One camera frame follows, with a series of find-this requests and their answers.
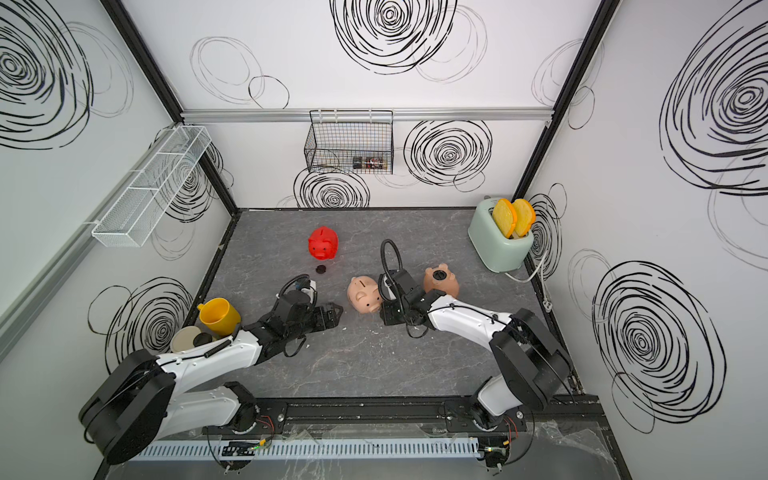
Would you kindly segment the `red piggy bank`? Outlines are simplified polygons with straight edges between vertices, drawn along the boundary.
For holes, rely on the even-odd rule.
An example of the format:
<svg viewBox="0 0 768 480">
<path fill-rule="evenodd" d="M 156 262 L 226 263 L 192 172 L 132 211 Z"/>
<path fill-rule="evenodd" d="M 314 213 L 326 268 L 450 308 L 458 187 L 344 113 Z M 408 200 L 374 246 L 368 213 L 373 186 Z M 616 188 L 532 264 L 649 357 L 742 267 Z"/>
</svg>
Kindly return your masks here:
<svg viewBox="0 0 768 480">
<path fill-rule="evenodd" d="M 338 253 L 338 248 L 338 235 L 327 226 L 317 228 L 308 238 L 308 251 L 317 260 L 334 259 Z"/>
</svg>

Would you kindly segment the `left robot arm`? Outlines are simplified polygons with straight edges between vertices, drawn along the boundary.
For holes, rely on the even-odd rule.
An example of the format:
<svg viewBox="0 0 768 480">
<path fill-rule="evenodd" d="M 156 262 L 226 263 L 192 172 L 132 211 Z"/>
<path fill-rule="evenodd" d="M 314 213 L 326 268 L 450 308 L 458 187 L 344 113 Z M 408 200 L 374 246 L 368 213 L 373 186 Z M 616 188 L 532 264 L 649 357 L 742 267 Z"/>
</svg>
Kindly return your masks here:
<svg viewBox="0 0 768 480">
<path fill-rule="evenodd" d="M 248 433 L 261 419 L 255 396 L 235 381 L 206 391 L 200 385 L 284 354 L 288 343 L 337 327 L 343 313 L 336 303 L 316 304 L 291 290 L 259 320 L 220 340 L 180 353 L 134 351 L 80 410 L 84 437 L 107 464 L 118 465 L 158 439 L 189 430 Z"/>
</svg>

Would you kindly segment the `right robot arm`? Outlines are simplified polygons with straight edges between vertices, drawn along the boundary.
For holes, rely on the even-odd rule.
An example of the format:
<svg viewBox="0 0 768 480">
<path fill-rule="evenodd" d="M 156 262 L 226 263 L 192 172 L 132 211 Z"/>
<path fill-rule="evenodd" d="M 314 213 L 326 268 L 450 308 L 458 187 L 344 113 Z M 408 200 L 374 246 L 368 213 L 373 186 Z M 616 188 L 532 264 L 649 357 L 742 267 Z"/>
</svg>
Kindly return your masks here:
<svg viewBox="0 0 768 480">
<path fill-rule="evenodd" d="M 452 333 L 493 355 L 500 374 L 479 387 L 469 406 L 472 421 L 480 429 L 495 429 L 504 415 L 521 407 L 543 411 L 566 386 L 572 360 L 532 311 L 495 312 L 441 290 L 427 292 L 405 270 L 382 273 L 378 287 L 385 324 Z"/>
</svg>

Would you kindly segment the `light pink piggy bank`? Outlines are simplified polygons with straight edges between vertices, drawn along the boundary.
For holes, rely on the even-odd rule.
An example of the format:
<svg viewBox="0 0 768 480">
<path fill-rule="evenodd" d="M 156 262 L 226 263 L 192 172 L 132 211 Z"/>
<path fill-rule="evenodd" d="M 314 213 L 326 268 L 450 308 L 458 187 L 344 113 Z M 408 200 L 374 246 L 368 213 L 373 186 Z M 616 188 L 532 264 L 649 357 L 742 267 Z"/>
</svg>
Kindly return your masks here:
<svg viewBox="0 0 768 480">
<path fill-rule="evenodd" d="M 382 298 L 378 283 L 371 277 L 353 277 L 347 288 L 347 298 L 360 314 L 375 313 L 381 309 Z"/>
</svg>

